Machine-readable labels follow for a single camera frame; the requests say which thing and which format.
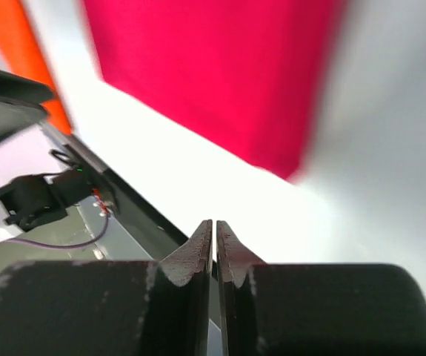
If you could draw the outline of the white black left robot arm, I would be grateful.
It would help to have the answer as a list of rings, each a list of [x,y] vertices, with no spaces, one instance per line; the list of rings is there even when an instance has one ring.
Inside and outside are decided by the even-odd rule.
[[[43,103],[53,99],[48,86],[0,70],[0,143],[46,121]],[[0,243],[67,216],[67,209],[93,195],[88,173],[74,165],[61,173],[29,174],[0,187]]]

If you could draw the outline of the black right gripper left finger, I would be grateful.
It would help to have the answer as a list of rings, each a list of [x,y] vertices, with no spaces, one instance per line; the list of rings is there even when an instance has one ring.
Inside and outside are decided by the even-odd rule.
[[[161,261],[24,261],[0,274],[0,355],[205,355],[212,222]]]

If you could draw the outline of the red t shirt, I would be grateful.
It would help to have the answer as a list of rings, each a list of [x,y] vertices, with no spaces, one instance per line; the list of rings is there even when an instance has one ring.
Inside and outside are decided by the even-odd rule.
[[[287,179],[310,140],[343,1],[86,1],[101,74]]]

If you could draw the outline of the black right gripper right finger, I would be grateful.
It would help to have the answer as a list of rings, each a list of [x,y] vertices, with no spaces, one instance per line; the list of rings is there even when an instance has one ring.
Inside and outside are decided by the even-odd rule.
[[[225,355],[426,355],[426,299],[382,263],[271,264],[216,224]]]

